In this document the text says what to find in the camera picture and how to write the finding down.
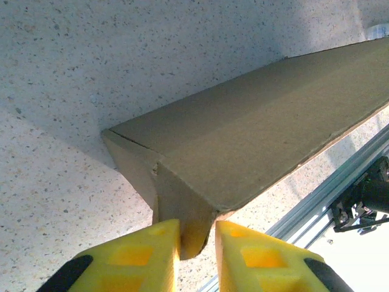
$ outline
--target granite surface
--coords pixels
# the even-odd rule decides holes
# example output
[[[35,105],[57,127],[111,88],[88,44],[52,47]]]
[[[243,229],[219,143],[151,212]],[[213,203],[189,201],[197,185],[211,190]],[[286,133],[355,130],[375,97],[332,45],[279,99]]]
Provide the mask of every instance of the granite surface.
[[[102,129],[281,58],[363,41],[388,8],[384,0],[1,1],[0,291],[34,291],[81,250],[151,223]],[[387,111],[375,119],[231,220],[266,230],[386,125]],[[211,238],[181,263],[180,290],[215,271]]]

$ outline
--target cardboard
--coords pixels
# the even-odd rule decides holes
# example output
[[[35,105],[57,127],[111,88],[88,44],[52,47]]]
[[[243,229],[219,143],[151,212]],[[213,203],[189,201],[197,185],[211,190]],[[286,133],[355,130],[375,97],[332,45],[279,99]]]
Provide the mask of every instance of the cardboard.
[[[282,60],[171,103],[103,138],[154,209],[181,221],[182,259],[236,211],[389,99],[389,39]]]

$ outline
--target yellow plastic part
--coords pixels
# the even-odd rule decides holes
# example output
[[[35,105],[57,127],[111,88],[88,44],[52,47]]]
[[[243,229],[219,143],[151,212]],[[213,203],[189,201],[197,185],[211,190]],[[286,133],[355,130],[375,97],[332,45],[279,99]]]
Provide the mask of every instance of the yellow plastic part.
[[[111,240],[89,254],[93,262],[70,292],[176,291],[180,252],[179,220],[167,220]]]
[[[304,259],[306,249],[228,221],[216,222],[220,292],[328,292]]]

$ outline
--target black mount bracket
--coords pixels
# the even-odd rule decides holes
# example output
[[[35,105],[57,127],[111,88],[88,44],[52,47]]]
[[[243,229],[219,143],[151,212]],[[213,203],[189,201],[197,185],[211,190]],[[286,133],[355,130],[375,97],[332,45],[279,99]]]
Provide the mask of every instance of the black mount bracket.
[[[377,211],[389,213],[388,181],[389,159],[382,156],[331,204],[334,231],[361,229],[363,235],[389,222],[386,214],[376,220]]]

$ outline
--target speckled countertop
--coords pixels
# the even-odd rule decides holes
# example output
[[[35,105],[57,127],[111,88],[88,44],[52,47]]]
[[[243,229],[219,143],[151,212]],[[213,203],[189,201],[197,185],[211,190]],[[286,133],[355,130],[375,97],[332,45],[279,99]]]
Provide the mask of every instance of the speckled countertop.
[[[283,57],[363,41],[388,8],[385,0],[1,1],[0,291],[34,291],[79,251],[151,223],[102,129]],[[266,230],[388,116],[232,220]],[[215,272],[211,238],[181,263],[180,289],[194,291]]]

